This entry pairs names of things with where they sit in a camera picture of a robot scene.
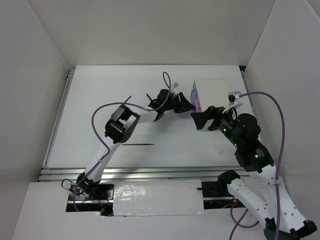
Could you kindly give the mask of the pink drawer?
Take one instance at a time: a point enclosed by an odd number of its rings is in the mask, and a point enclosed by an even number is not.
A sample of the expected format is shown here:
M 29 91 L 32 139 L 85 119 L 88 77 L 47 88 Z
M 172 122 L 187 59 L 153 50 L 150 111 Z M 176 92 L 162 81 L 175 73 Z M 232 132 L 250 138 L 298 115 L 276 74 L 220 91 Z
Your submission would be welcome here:
M 197 91 L 194 92 L 193 100 L 195 105 L 195 111 L 202 112 L 202 107 L 201 107 L 201 103 L 200 103 L 200 99 Z

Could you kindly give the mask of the blue drawer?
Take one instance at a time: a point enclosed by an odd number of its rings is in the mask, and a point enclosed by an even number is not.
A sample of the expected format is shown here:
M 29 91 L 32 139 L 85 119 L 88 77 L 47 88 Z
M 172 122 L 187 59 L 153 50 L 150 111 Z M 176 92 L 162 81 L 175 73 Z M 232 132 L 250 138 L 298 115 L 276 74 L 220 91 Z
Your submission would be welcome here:
M 195 100 L 197 97 L 198 91 L 197 91 L 197 82 L 196 80 L 193 81 L 191 93 L 190 93 L 190 99 Z

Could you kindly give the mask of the purple drawer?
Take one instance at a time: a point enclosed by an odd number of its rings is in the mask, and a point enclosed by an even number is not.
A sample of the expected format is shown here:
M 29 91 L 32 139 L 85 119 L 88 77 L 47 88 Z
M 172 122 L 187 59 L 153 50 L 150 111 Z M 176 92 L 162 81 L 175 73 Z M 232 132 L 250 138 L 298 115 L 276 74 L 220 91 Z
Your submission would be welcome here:
M 198 93 L 196 91 L 192 91 L 190 94 L 190 102 L 197 108 L 199 103 Z

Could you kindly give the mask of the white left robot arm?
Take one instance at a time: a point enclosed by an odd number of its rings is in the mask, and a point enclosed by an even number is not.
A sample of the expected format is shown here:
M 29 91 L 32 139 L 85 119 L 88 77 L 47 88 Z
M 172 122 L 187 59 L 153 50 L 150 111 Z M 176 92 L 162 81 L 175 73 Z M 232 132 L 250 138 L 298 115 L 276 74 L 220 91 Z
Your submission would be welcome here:
M 171 92 L 162 89 L 157 98 L 151 99 L 148 109 L 136 105 L 141 112 L 132 111 L 132 103 L 122 103 L 111 115 L 104 127 L 104 137 L 98 137 L 102 145 L 98 148 L 91 163 L 77 177 L 75 193 L 79 193 L 91 200 L 98 194 L 98 185 L 102 179 L 104 169 L 115 151 L 132 136 L 138 123 L 156 122 L 166 111 L 181 114 L 195 109 L 182 92 Z

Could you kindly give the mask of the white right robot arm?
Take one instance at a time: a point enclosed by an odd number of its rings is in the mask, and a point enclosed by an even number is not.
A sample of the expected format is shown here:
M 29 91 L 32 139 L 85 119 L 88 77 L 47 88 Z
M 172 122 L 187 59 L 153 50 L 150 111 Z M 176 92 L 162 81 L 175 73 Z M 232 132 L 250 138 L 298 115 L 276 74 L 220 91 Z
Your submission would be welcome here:
M 300 240 L 317 231 L 316 224 L 307 220 L 291 200 L 283 178 L 276 177 L 277 167 L 267 148 L 259 141 L 257 119 L 248 113 L 233 118 L 223 107 L 210 106 L 204 112 L 193 112 L 191 117 L 201 130 L 207 121 L 209 131 L 219 130 L 236 148 L 239 165 L 249 173 L 262 191 L 263 199 L 255 194 L 241 177 L 228 170 L 218 176 L 217 189 L 223 196 L 233 195 L 263 226 L 268 240 Z

